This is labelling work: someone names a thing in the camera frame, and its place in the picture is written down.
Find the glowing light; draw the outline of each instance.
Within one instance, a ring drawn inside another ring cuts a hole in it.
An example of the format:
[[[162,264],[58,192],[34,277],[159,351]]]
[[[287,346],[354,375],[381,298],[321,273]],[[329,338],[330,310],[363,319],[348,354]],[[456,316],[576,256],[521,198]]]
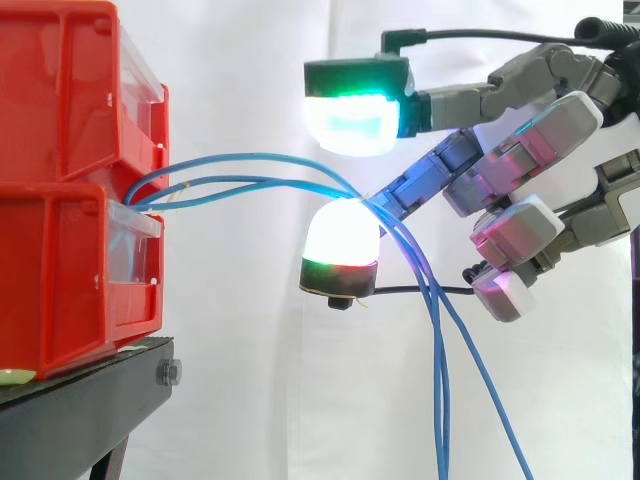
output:
[[[325,150],[352,157],[382,155],[398,136],[400,104],[384,95],[307,97],[311,134]]]
[[[376,217],[359,200],[340,199],[315,214],[302,256],[317,263],[365,266],[375,262],[379,253]]]

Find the blue cable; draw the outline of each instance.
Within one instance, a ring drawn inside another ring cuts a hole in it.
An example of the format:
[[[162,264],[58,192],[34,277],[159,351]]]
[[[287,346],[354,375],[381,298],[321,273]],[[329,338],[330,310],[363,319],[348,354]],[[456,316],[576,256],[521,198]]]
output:
[[[181,171],[181,170],[185,170],[187,168],[192,168],[192,167],[196,167],[196,166],[200,166],[200,165],[205,165],[205,164],[210,164],[210,163],[218,163],[218,162],[224,162],[224,161],[247,161],[247,160],[272,160],[272,161],[278,161],[278,162],[285,162],[285,163],[292,163],[292,164],[296,164],[296,165],[302,165],[302,166],[306,166],[309,168],[313,168],[315,170],[318,170],[320,172],[325,173],[327,176],[329,176],[330,178],[332,178],[334,181],[336,181],[339,185],[341,185],[342,187],[344,187],[349,194],[355,196],[355,197],[360,197],[359,193],[357,192],[357,190],[355,190],[355,188],[353,188],[349,182],[347,182],[344,178],[342,178],[339,174],[337,174],[337,172],[333,171],[332,169],[318,164],[316,162],[307,160],[307,159],[301,159],[301,158],[297,158],[297,157],[288,157],[285,155],[277,155],[277,154],[227,154],[227,155],[218,155],[218,156],[212,156],[212,157],[203,157],[203,158],[199,158],[199,159],[195,159],[195,160],[191,160],[188,162],[184,162],[181,164],[176,164],[176,165],[172,165],[170,167],[166,167],[160,170],[157,170],[155,172],[153,172],[152,174],[147,175],[146,177],[143,177],[140,181],[138,181],[127,193],[126,197],[125,197],[125,204],[129,204],[131,202],[131,199],[133,198],[133,196],[135,195],[135,193],[145,184],[147,184],[149,181],[153,180],[154,178],[158,178],[160,176],[169,174],[169,173],[173,173],[173,172],[177,172],[177,171]],[[269,187],[263,187],[263,188],[271,188],[272,186],[292,186],[291,183],[296,183],[296,181],[275,181],[278,182],[279,184],[275,184],[275,185],[269,185]],[[311,182],[304,182],[306,183],[306,187],[305,189],[308,189],[310,191],[314,191],[317,193],[322,193],[325,194],[323,192],[329,192],[329,190],[324,190],[327,187],[321,186],[321,185],[317,185],[312,187],[311,185],[308,185]],[[259,190],[259,188],[250,188],[250,187],[257,187],[257,185],[250,185],[247,187],[239,187],[236,189],[233,189],[233,191],[235,191],[235,194],[239,194],[239,193],[245,193],[247,191],[253,191],[253,190]],[[228,196],[231,195],[224,195],[223,194],[216,194],[216,195],[210,195],[208,197],[204,197],[207,198],[207,201],[214,201],[214,200],[219,200],[222,198],[227,198]],[[163,204],[162,208],[163,209],[168,209],[165,207],[168,207],[169,205],[174,206],[174,208],[180,208],[180,207],[175,207],[176,205],[180,204],[180,203],[184,203],[184,202],[176,202],[174,204]],[[200,203],[193,203],[193,204],[189,204],[189,205],[184,205],[184,206],[193,206],[195,204],[201,204],[201,203],[205,203],[205,202],[200,202]],[[402,224],[402,222],[400,222],[399,220],[397,220],[395,217],[393,217],[391,214],[389,214],[388,212],[385,212],[385,214],[383,214],[382,212],[384,212],[383,209],[381,209],[380,207],[377,207],[376,205],[372,204],[371,202],[369,202],[368,200],[363,200],[363,203],[365,205],[368,206],[368,208],[370,210],[372,210],[372,212],[374,212],[374,214],[379,218],[379,220],[381,221],[381,223],[383,225],[385,225],[385,227],[387,227],[387,229],[389,230],[389,233],[393,235],[394,239],[396,241],[399,241],[399,245],[401,246],[401,249],[403,250],[403,253],[405,254],[405,256],[410,259],[410,264],[412,266],[412,269],[414,269],[414,273],[416,273],[416,279],[418,280],[418,284],[421,287],[421,291],[423,294],[423,297],[425,299],[425,302],[427,303],[427,306],[430,307],[429,309],[431,310],[432,313],[432,321],[434,322],[434,367],[436,364],[436,361],[438,363],[440,363],[439,358],[440,355],[438,355],[438,357],[435,357],[435,350],[436,348],[438,348],[440,351],[442,351],[442,339],[441,339],[441,332],[439,329],[439,300],[438,298],[442,299],[443,304],[445,305],[445,308],[447,309],[447,311],[449,312],[449,314],[452,316],[452,318],[454,319],[454,322],[456,323],[456,325],[458,326],[458,329],[460,330],[463,339],[465,340],[465,343],[467,344],[467,347],[469,348],[469,351],[471,352],[471,355],[476,363],[476,366],[478,367],[478,370],[480,371],[480,374],[487,386],[487,389],[489,391],[489,394],[491,395],[491,398],[494,402],[494,405],[496,407],[496,410],[498,411],[498,415],[500,416],[500,419],[502,421],[503,427],[505,429],[505,432],[509,438],[509,441],[511,443],[511,446],[516,454],[516,457],[518,459],[518,462],[520,463],[520,466],[523,470],[523,473],[525,474],[525,477],[527,478],[527,480],[532,480],[533,476],[531,474],[531,471],[526,463],[526,460],[524,458],[524,455],[522,454],[522,451],[520,449],[520,446],[517,442],[517,439],[515,438],[515,434],[513,432],[513,429],[511,428],[511,425],[509,423],[509,420],[507,418],[506,412],[504,411],[504,407],[502,406],[502,403],[500,401],[500,398],[497,394],[497,391],[495,389],[495,386],[493,385],[493,382],[491,381],[491,377],[488,373],[488,371],[486,370],[486,367],[484,366],[484,363],[482,362],[482,359],[480,357],[480,353],[478,352],[477,348],[475,347],[471,336],[468,332],[468,330],[466,329],[466,326],[464,325],[462,319],[459,317],[459,315],[457,314],[457,312],[455,311],[455,309],[453,308],[453,305],[451,304],[451,302],[449,301],[447,295],[442,291],[442,288],[440,287],[440,285],[435,281],[435,278],[433,276],[433,272],[431,271],[431,267],[426,259],[426,257],[424,256],[424,253],[422,252],[422,250],[420,249],[420,246],[417,244],[417,242],[415,241],[415,239],[413,238],[413,236],[411,235],[411,233],[408,231],[408,229],[406,228],[406,226],[404,224]],[[424,279],[422,278],[422,274],[419,271],[416,271],[416,266],[419,267],[418,270],[422,270],[422,273],[424,273],[427,276],[427,279],[429,280],[429,284],[431,285],[431,289],[432,292],[435,294],[433,296],[429,295],[429,292],[426,290],[426,284],[424,283]],[[440,403],[439,400],[439,388],[436,388],[437,385],[439,385],[439,379],[440,379],[440,375],[437,375],[437,379],[436,379],[436,375],[434,375],[434,395],[437,394],[437,401],[434,398],[434,423],[436,418],[440,418],[439,413],[437,412],[437,405]],[[440,428],[439,426],[437,426],[435,428],[435,432],[436,432],[436,450],[440,448],[442,448],[443,445],[443,439],[440,438],[440,441],[438,441],[438,436],[439,436],[439,432],[440,432]],[[448,475],[448,461],[446,462],[446,468],[445,468],[445,461],[444,461],[444,454],[443,452],[438,453],[438,473],[439,473],[439,477],[440,478],[446,478],[446,476]]]
[[[343,192],[340,190],[332,189],[330,187],[325,187],[323,185],[300,181],[300,180],[281,180],[281,179],[274,179],[271,177],[250,177],[250,176],[213,176],[213,177],[202,177],[199,179],[194,179],[187,182],[183,182],[181,184],[174,185],[160,192],[157,192],[156,194],[153,194],[149,197],[144,198],[143,200],[141,200],[140,203],[132,206],[132,208],[135,208],[139,211],[150,210],[153,207],[149,204],[149,202],[157,200],[159,198],[162,198],[164,196],[167,196],[171,193],[182,190],[184,188],[187,188],[187,186],[192,186],[192,185],[195,186],[195,185],[202,185],[206,183],[217,183],[217,182],[250,182],[250,181],[256,181],[260,183],[230,189],[225,192],[208,195],[208,196],[197,198],[194,200],[185,200],[182,202],[173,202],[173,203],[163,204],[162,207],[160,208],[163,210],[165,209],[169,210],[169,209],[192,207],[192,206],[209,203],[216,200],[221,200],[223,198],[229,198],[231,196],[239,195],[241,193],[248,193],[251,191],[257,191],[265,188],[282,187],[282,186],[302,188],[302,189],[313,191],[316,193],[333,196],[334,198],[340,197],[340,196],[342,197],[352,196],[347,192]],[[394,236],[395,240],[397,242],[401,242],[401,239],[399,239],[399,237],[397,236],[397,233],[393,230],[393,228],[390,227],[384,221],[385,218],[380,218],[381,216],[386,217],[387,219],[391,218],[390,214],[384,211],[383,209],[375,206],[374,204],[370,204],[370,207],[373,207],[374,214],[377,217],[379,217],[379,219],[383,222],[383,224],[386,225],[387,230],[389,230],[389,233]],[[418,279],[418,283],[421,284],[421,290],[423,291],[424,300],[429,309],[432,322],[434,323],[434,432],[435,432],[436,452],[438,457],[439,477],[441,479],[446,479],[447,473],[448,473],[448,464],[449,464],[448,439],[449,439],[449,431],[450,431],[451,408],[450,408],[449,376],[448,376],[447,363],[446,363],[446,353],[444,352],[444,349],[443,349],[442,334],[440,332],[440,327],[439,327],[440,317],[439,317],[439,311],[438,311],[438,297],[437,296],[432,297],[428,292],[426,288],[426,284],[422,279],[422,274],[420,273],[420,269],[417,267],[420,262],[418,260],[418,257],[415,256],[415,253],[411,255],[412,253],[411,247],[408,248],[407,252],[409,253],[408,259],[410,261],[410,264],[412,265],[412,268],[414,268],[414,274]],[[434,309],[437,314],[436,317],[433,316]],[[441,406],[442,397],[440,395],[441,390],[443,391],[444,403],[445,403],[443,418],[441,418],[441,413],[440,413],[442,411],[442,406]]]
[[[225,190],[224,192],[214,193],[212,195],[207,195],[201,198],[194,198],[192,200],[182,200],[179,202],[149,204],[146,203],[147,199],[144,199],[145,203],[130,205],[129,208],[137,210],[138,212],[146,212],[154,209],[176,210],[179,208],[196,207],[198,205],[215,202],[216,200],[222,200],[225,198],[233,197],[235,195],[240,195],[242,193],[249,193],[274,187],[299,188],[302,190],[319,193],[331,198],[341,198],[345,196],[349,198],[351,197],[351,195],[346,192],[342,192],[341,190],[336,190],[335,188],[327,187],[313,182],[307,182],[304,180],[271,180],[266,182],[254,183],[252,185],[245,185],[244,187],[231,188],[229,190]]]
[[[222,162],[243,162],[243,161],[272,161],[272,162],[280,162],[280,163],[291,163],[294,165],[300,165],[303,167],[308,167],[313,170],[317,170],[319,172],[324,173],[329,178],[334,180],[338,185],[343,187],[347,192],[349,192],[354,197],[360,197],[361,195],[358,191],[351,186],[349,182],[347,182],[344,178],[342,178],[336,171],[333,169],[326,167],[320,163],[314,162],[312,160],[307,160],[306,158],[299,157],[291,157],[289,155],[279,155],[276,153],[227,153],[222,155],[210,155],[207,157],[195,158],[193,160],[188,160],[186,162],[176,163],[175,165],[169,165],[168,167],[159,168],[144,177],[138,180],[133,186],[129,189],[127,194],[124,197],[122,203],[125,205],[131,205],[131,200],[134,195],[140,190],[141,187],[148,184],[150,181],[162,177],[164,175],[168,175],[175,172],[180,172],[182,170],[187,170],[189,168],[200,167],[202,165],[211,165],[215,163]]]
[[[462,338],[467,344],[467,348],[469,349],[469,352],[473,357],[476,367],[478,368],[478,371],[480,372],[480,375],[482,376],[482,379],[485,382],[487,390],[489,391],[489,395],[491,396],[491,399],[496,408],[496,411],[498,412],[498,416],[500,417],[505,433],[507,434],[509,442],[511,443],[511,448],[513,449],[516,455],[516,458],[518,459],[518,463],[520,464],[520,468],[522,469],[522,472],[524,473],[525,478],[527,480],[533,480],[533,474],[531,473],[529,465],[527,464],[524,454],[522,453],[522,449],[518,444],[518,440],[515,436],[513,428],[511,427],[511,423],[509,422],[507,413],[500,400],[500,396],[498,395],[495,385],[491,380],[491,376],[489,375],[489,372],[487,371],[487,368],[485,367],[484,362],[482,361],[480,352],[478,352],[478,349],[476,348],[475,344],[473,343],[473,340],[471,339],[471,335],[469,334],[467,327],[465,326],[464,322],[462,321],[462,319],[456,312],[455,308],[449,301],[449,298],[447,297],[446,293],[442,290],[442,288],[440,287],[438,282],[435,280],[435,278],[433,278],[433,272],[431,271],[431,266],[429,265],[428,260],[426,259],[424,253],[422,252],[422,249],[416,242],[415,238],[413,237],[413,235],[411,235],[411,232],[409,231],[409,229],[407,229],[406,225],[404,225],[402,222],[397,221],[397,219],[394,221],[394,219],[391,218],[390,220],[393,226],[398,228],[398,230],[406,238],[408,244],[413,248],[414,252],[417,254],[420,260],[421,265],[423,265],[426,268],[428,273],[427,272],[425,273],[427,275],[427,280],[429,280],[429,285],[431,285],[432,292],[436,296],[439,296],[442,299],[442,303],[444,304],[445,308],[449,312],[449,315],[451,315],[451,317],[453,318],[453,321],[458,327],[458,330],[460,330],[460,334],[462,335]]]

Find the black metal stand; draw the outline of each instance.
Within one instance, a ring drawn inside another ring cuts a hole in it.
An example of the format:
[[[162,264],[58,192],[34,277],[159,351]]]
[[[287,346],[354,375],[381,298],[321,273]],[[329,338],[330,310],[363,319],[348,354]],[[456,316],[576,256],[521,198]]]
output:
[[[44,382],[0,388],[0,479],[117,480],[129,433],[171,396],[171,338]]]
[[[107,453],[91,469],[89,480],[119,480],[124,462],[124,452],[127,450],[129,437],[125,437],[116,448]]]
[[[633,478],[640,478],[640,229],[631,234],[633,275]]]

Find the black wire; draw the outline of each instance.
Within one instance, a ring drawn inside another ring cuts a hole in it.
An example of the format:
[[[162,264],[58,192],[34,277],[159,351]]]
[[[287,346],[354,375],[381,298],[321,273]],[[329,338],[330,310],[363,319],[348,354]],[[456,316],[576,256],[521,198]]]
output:
[[[498,38],[502,40],[517,40],[534,43],[564,43],[569,47],[589,47],[602,50],[610,48],[598,45],[591,40],[576,40],[575,38],[549,37],[533,33],[510,32],[507,30],[435,30],[427,32],[427,42],[446,38]]]
[[[473,288],[463,287],[440,287],[444,290],[444,293],[451,293],[454,295],[473,295]],[[396,287],[380,287],[376,288],[372,295],[385,295],[388,293],[415,293],[420,292],[418,285],[399,285]]]

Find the bolt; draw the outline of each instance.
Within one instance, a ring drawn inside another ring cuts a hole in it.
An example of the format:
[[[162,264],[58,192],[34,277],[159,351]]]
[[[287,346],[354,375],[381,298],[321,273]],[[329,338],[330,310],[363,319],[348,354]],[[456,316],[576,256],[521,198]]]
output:
[[[182,379],[182,362],[180,360],[163,360],[159,369],[160,384],[175,387]]]

